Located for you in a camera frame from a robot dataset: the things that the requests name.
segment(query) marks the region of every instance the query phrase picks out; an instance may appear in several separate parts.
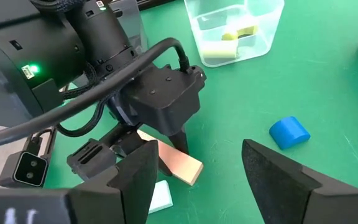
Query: blue foam block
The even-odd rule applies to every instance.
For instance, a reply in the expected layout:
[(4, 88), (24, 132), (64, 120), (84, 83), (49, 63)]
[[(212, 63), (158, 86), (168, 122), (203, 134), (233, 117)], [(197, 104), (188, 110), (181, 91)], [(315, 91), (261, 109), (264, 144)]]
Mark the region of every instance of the blue foam block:
[(280, 149), (288, 149), (310, 138), (309, 132), (293, 116), (277, 121), (270, 128), (269, 133)]

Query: clear plastic container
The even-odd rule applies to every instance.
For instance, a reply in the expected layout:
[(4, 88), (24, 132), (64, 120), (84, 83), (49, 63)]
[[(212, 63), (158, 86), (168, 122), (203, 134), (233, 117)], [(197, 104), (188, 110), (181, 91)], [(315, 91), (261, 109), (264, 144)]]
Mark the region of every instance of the clear plastic container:
[(218, 67), (269, 52), (284, 0), (185, 0), (201, 61)]

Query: black plastic part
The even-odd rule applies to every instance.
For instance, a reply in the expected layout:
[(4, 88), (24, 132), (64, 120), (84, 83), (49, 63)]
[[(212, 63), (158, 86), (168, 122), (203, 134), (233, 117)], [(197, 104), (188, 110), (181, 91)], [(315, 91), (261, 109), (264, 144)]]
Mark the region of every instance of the black plastic part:
[(169, 140), (172, 142), (173, 147), (185, 154), (189, 154), (185, 127), (182, 127), (182, 129), (173, 136), (169, 136)]
[(30, 2), (41, 12), (61, 13), (81, 6), (84, 0), (30, 0)]
[(33, 88), (32, 92), (44, 112), (50, 111), (63, 103), (63, 97), (53, 79)]
[(95, 67), (98, 76), (110, 74), (136, 56), (124, 29), (107, 4), (101, 10), (97, 0), (89, 0), (82, 7), (67, 12), (66, 17), (80, 36), (86, 59)]
[(140, 120), (133, 114), (131, 106), (127, 100), (122, 97), (120, 92), (113, 96), (107, 102), (106, 106), (109, 108), (111, 116), (118, 120), (118, 122), (126, 123), (130, 126), (135, 126), (137, 123), (140, 123)]
[(157, 178), (157, 142), (73, 189), (0, 189), (0, 223), (144, 224)]
[(112, 145), (112, 149), (120, 156), (126, 157), (138, 147), (141, 147), (144, 142), (145, 141), (140, 138), (136, 130), (128, 131), (123, 134), (114, 145)]
[(2, 169), (0, 186), (7, 188), (43, 187), (48, 162), (26, 151), (11, 154)]
[(137, 5), (140, 10), (150, 9), (151, 7), (159, 6), (174, 0), (137, 0)]
[(119, 162), (117, 168), (124, 172), (108, 185), (122, 192), (126, 223), (146, 223), (157, 178), (158, 142), (145, 142)]
[[(145, 142), (137, 134), (137, 130), (141, 126), (141, 123), (136, 126), (118, 123), (111, 131), (106, 133), (99, 142), (110, 147), (120, 157), (126, 157)], [(164, 175), (172, 176), (172, 172), (161, 158), (158, 158), (158, 167)]]
[(116, 164), (117, 156), (105, 144), (90, 139), (84, 146), (67, 157), (67, 164), (75, 174), (88, 180)]
[(266, 224), (358, 223), (358, 189), (246, 139), (242, 160)]
[(29, 152), (37, 156), (38, 153), (40, 152), (41, 143), (42, 143), (42, 138), (37, 139), (30, 136), (27, 138), (26, 142), (24, 143), (23, 151)]
[(52, 159), (52, 152), (55, 149), (56, 134), (57, 134), (57, 129), (53, 127), (47, 142), (45, 153), (42, 156), (40, 156), (42, 159), (46, 159), (48, 164)]
[(65, 119), (85, 110), (94, 102), (103, 99), (106, 95), (110, 95), (119, 91), (123, 85), (133, 80), (137, 76), (139, 70), (143, 70), (167, 49), (174, 47), (178, 55), (182, 58), (185, 55), (183, 47), (174, 38), (167, 38), (151, 47), (144, 54), (138, 56), (137, 60), (132, 61), (120, 71), (116, 71), (108, 76), (106, 81), (93, 88), (92, 90), (82, 94), (81, 96), (71, 100), (66, 105), (55, 108), (41, 116), (34, 118), (32, 121), (14, 126), (12, 128), (0, 131), (0, 145), (26, 137), (28, 134), (49, 128), (51, 125), (62, 122)]
[(166, 136), (180, 132), (183, 125), (200, 109), (198, 92), (206, 80), (202, 69), (188, 73), (149, 67), (122, 89), (123, 98), (137, 119)]
[[(38, 66), (39, 73), (27, 78), (22, 70), (26, 65)], [(1, 126), (43, 114), (31, 89), (49, 79), (61, 88), (84, 67), (84, 47), (63, 17), (41, 15), (28, 0), (0, 0)]]

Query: white surface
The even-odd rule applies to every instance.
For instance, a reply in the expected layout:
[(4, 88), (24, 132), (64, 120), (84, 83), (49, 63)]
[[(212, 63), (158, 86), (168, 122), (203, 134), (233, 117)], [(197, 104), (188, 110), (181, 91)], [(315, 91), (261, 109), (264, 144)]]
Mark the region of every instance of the white surface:
[(171, 192), (169, 191), (168, 182), (166, 180), (163, 180), (156, 183), (152, 203), (150, 204), (149, 214), (172, 206), (173, 203), (171, 198)]

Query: camera lens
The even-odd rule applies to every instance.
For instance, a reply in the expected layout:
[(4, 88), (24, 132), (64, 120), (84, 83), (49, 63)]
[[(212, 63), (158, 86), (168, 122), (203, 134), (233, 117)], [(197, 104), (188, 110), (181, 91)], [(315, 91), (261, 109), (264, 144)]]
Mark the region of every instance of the camera lens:
[(26, 177), (27, 177), (28, 179), (33, 178), (33, 176), (34, 176), (34, 174), (31, 173), (31, 172), (29, 172), (29, 173), (26, 174)]

